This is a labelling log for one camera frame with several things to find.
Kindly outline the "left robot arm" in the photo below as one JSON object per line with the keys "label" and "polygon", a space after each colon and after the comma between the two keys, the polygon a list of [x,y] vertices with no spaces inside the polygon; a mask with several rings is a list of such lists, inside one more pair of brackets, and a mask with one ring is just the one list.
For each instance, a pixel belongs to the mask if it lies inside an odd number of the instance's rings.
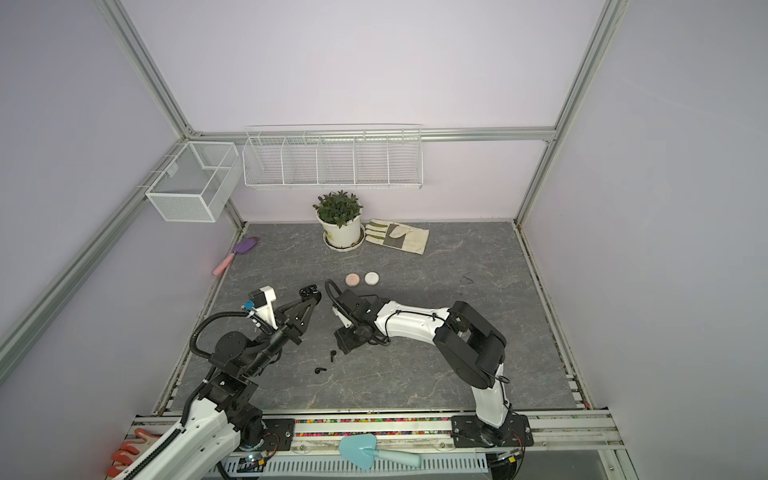
{"label": "left robot arm", "polygon": [[[272,290],[254,291],[239,311],[216,312],[202,320],[189,339],[190,352],[208,361],[210,369],[184,403],[181,416],[160,439],[118,474],[119,479],[201,479],[239,447],[257,449],[270,432],[262,410],[250,403],[256,379],[277,362],[288,342],[298,345],[322,294],[310,284],[299,298],[279,307]],[[240,331],[223,335],[213,351],[198,339],[206,327],[224,318],[254,323],[258,335]]]}

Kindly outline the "white earbud charging case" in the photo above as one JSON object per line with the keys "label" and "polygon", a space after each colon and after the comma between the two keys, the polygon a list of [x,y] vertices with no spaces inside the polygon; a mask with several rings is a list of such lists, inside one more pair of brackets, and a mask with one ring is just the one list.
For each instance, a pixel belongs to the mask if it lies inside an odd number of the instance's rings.
{"label": "white earbud charging case", "polygon": [[380,276],[377,272],[371,271],[365,274],[364,281],[369,286],[377,285],[380,281]]}

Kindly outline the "black earbud charging case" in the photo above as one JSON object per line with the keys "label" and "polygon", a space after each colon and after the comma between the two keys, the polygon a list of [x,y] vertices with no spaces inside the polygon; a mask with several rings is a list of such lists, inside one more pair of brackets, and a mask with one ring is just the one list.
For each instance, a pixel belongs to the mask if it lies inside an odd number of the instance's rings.
{"label": "black earbud charging case", "polygon": [[302,301],[312,300],[315,302],[320,302],[322,299],[322,293],[318,290],[318,287],[316,284],[310,284],[305,287],[302,287],[299,290],[299,295]]}

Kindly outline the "pink earbud charging case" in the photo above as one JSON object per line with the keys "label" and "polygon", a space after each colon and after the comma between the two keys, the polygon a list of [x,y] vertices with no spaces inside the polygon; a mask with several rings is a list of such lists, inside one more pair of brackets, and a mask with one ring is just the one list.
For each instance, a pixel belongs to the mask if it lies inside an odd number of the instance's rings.
{"label": "pink earbud charging case", "polygon": [[360,284],[360,276],[356,273],[350,273],[345,277],[345,283],[349,287],[356,287]]}

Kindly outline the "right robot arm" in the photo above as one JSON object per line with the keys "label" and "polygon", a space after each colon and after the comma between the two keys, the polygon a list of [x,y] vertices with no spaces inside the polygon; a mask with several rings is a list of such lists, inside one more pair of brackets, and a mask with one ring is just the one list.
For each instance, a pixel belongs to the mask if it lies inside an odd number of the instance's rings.
{"label": "right robot arm", "polygon": [[533,444],[527,420],[514,413],[504,375],[505,336],[464,301],[449,308],[419,308],[374,294],[342,291],[328,279],[325,290],[333,313],[342,321],[334,332],[345,354],[365,345],[387,346],[407,338],[437,348],[452,371],[472,389],[473,415],[451,418],[459,448],[521,447]]}

